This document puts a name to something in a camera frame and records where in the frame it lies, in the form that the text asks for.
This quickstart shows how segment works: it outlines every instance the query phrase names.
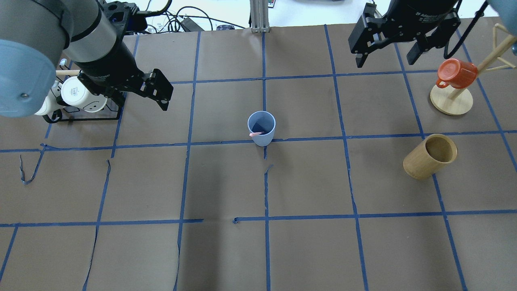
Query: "metal frame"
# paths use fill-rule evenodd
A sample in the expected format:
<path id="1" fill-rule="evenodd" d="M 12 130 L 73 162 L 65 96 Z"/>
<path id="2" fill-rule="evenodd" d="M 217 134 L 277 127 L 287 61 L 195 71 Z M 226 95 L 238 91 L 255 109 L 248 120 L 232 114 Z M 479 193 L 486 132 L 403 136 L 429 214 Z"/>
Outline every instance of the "metal frame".
<path id="1" fill-rule="evenodd" d="M 251 32 L 269 32 L 267 0 L 250 0 Z"/>

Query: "light blue plastic cup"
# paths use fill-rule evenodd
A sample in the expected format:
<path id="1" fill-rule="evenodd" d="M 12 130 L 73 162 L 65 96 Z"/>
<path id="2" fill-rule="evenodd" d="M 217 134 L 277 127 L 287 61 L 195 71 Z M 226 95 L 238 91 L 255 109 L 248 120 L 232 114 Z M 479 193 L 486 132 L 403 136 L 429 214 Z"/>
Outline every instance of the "light blue plastic cup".
<path id="1" fill-rule="evenodd" d="M 275 117 L 267 111 L 257 111 L 248 118 L 248 130 L 250 133 L 264 132 L 261 135 L 252 137 L 259 147 L 265 147 L 273 140 L 277 121 Z"/>

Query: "wooden cup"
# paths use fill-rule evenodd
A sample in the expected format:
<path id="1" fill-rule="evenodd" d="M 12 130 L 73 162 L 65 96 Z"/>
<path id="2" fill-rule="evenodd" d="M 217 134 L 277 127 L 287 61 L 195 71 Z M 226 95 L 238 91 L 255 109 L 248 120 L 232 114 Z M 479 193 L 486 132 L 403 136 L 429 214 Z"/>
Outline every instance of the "wooden cup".
<path id="1" fill-rule="evenodd" d="M 457 155 L 458 148 L 450 138 L 433 134 L 404 158 L 403 166 L 408 175 L 423 180 L 452 163 Z"/>

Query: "orange mug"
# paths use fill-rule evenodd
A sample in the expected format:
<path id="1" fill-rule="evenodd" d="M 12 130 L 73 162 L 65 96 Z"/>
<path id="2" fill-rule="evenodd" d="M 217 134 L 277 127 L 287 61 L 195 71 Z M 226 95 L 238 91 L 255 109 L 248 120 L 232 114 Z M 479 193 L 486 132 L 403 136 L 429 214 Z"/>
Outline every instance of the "orange mug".
<path id="1" fill-rule="evenodd" d="M 438 88 L 451 85 L 456 89 L 467 88 L 478 76 L 478 68 L 473 63 L 457 59 L 445 60 L 438 68 Z"/>

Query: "mug handle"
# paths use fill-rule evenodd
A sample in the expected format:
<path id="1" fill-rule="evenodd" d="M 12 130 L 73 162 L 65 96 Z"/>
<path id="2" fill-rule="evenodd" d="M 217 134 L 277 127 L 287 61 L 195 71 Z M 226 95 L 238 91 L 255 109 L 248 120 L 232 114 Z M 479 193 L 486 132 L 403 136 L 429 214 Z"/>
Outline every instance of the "mug handle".
<path id="1" fill-rule="evenodd" d="M 442 81 L 441 79 L 438 79 L 438 80 L 436 81 L 436 86 L 438 86 L 438 88 L 443 89 L 443 88 L 447 87 L 448 85 L 449 85 L 449 84 L 447 84 L 445 81 Z"/>

